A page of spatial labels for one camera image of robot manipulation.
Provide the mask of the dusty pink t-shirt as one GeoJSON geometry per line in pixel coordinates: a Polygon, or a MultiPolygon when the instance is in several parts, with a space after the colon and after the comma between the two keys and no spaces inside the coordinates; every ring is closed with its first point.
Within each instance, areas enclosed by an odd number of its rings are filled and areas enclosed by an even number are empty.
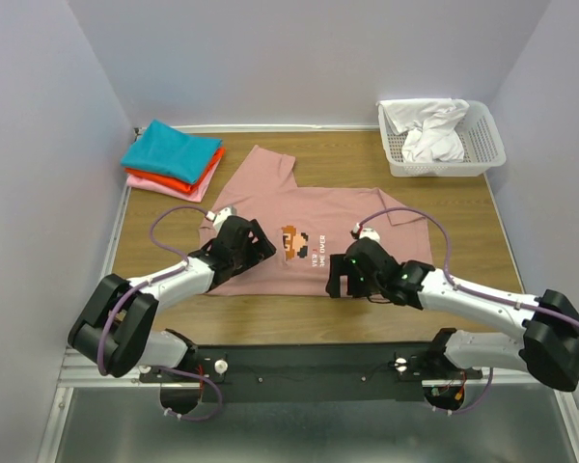
{"type": "Polygon", "coordinates": [[[213,295],[325,295],[330,257],[346,251],[351,229],[367,216],[397,261],[432,261],[425,218],[378,188],[300,187],[294,163],[292,156],[253,147],[221,190],[213,209],[232,206],[257,220],[276,253],[213,295]]]}

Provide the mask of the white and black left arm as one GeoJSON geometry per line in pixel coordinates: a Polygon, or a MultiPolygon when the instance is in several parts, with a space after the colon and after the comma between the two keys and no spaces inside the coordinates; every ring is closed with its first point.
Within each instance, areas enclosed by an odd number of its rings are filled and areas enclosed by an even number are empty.
{"type": "Polygon", "coordinates": [[[68,345],[116,378],[138,367],[177,367],[192,347],[168,330],[155,332],[156,316],[276,254],[255,219],[231,215],[215,228],[215,237],[173,266],[144,277],[103,277],[71,327],[68,345]]]}

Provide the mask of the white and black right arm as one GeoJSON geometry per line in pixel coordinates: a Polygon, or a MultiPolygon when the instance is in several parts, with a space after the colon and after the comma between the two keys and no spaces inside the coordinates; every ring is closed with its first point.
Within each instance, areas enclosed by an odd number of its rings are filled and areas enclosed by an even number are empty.
{"type": "Polygon", "coordinates": [[[366,237],[329,263],[326,292],[332,298],[346,284],[353,298],[379,295],[387,303],[453,313],[491,327],[486,334],[442,331],[433,341],[438,365],[519,370],[554,390],[576,390],[579,313],[559,291],[515,294],[456,280],[431,264],[398,262],[366,237]]]}

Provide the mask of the folded orange t-shirt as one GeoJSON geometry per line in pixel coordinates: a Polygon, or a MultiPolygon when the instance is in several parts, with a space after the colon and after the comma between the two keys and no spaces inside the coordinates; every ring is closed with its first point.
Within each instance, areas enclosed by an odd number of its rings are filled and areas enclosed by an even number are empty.
{"type": "Polygon", "coordinates": [[[165,187],[169,187],[170,189],[178,191],[182,194],[190,194],[193,193],[200,186],[200,184],[204,182],[205,178],[212,173],[213,169],[217,166],[218,162],[225,154],[225,151],[226,149],[224,147],[219,148],[216,151],[216,153],[211,157],[210,161],[208,162],[207,166],[205,167],[200,177],[192,183],[188,183],[184,180],[174,177],[163,176],[160,174],[135,170],[131,168],[126,168],[125,171],[128,174],[134,175],[138,178],[152,181],[165,187]]]}

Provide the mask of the folded light pink t-shirt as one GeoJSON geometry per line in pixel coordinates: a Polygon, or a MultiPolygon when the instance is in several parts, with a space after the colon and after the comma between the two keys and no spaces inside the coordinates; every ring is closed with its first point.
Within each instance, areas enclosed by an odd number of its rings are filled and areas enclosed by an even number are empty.
{"type": "Polygon", "coordinates": [[[127,170],[127,185],[132,188],[152,191],[155,193],[171,196],[191,203],[200,203],[208,189],[212,177],[217,167],[212,167],[197,185],[190,185],[179,180],[168,178],[162,182],[163,176],[152,175],[149,177],[140,177],[135,171],[127,170]]]}

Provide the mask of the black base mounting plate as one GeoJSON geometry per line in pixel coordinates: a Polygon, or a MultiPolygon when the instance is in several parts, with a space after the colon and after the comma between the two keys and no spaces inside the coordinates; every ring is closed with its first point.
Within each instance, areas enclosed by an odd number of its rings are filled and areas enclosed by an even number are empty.
{"type": "Polygon", "coordinates": [[[203,401],[226,403],[421,401],[427,382],[453,388],[483,376],[423,341],[199,345],[178,368],[218,386],[205,386],[203,401]]]}

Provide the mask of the folded teal t-shirt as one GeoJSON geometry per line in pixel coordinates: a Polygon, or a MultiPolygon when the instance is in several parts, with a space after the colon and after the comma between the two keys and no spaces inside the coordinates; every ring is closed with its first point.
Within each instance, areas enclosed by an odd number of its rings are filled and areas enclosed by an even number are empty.
{"type": "Polygon", "coordinates": [[[121,166],[195,183],[221,147],[220,139],[186,134],[153,120],[126,151],[121,166]]]}

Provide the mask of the white crumpled t-shirt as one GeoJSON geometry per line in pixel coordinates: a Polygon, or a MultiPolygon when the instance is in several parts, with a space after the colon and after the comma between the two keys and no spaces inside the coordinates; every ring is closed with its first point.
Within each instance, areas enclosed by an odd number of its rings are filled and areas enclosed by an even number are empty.
{"type": "Polygon", "coordinates": [[[397,136],[404,135],[401,148],[406,163],[460,163],[465,150],[455,131],[470,105],[464,99],[408,98],[377,102],[397,136]]]}

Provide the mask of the white perforated plastic basket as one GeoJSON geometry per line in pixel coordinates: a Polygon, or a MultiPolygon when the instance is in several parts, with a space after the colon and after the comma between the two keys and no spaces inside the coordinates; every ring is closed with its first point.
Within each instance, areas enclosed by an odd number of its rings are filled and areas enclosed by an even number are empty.
{"type": "Polygon", "coordinates": [[[470,108],[464,119],[456,126],[465,150],[460,163],[406,163],[401,155],[405,136],[397,136],[378,108],[378,123],[382,146],[390,172],[395,177],[477,177],[490,168],[506,162],[503,142],[490,111],[479,101],[467,101],[470,108]]]}

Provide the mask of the aluminium left side rail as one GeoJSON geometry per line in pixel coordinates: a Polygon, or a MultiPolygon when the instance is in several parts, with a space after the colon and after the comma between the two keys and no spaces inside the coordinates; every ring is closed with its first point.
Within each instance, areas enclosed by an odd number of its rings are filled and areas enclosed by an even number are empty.
{"type": "Polygon", "coordinates": [[[125,184],[115,216],[115,221],[112,227],[112,231],[108,238],[106,252],[103,258],[102,266],[100,268],[99,280],[101,281],[106,275],[108,275],[112,269],[115,261],[115,256],[117,253],[121,232],[124,224],[124,217],[127,209],[127,204],[130,196],[130,187],[125,184]]]}

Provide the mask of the aluminium extrusion rail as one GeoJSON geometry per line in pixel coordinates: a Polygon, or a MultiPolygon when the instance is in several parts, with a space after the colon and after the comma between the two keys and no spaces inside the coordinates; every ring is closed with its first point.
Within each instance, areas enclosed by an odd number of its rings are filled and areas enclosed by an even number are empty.
{"type": "MultiPolygon", "coordinates": [[[[144,383],[141,372],[135,368],[121,378],[101,376],[97,366],[86,357],[68,348],[59,373],[58,386],[62,388],[139,388],[159,386],[159,383],[144,383]]],[[[511,369],[495,368],[494,385],[537,384],[529,373],[511,369]]]]}

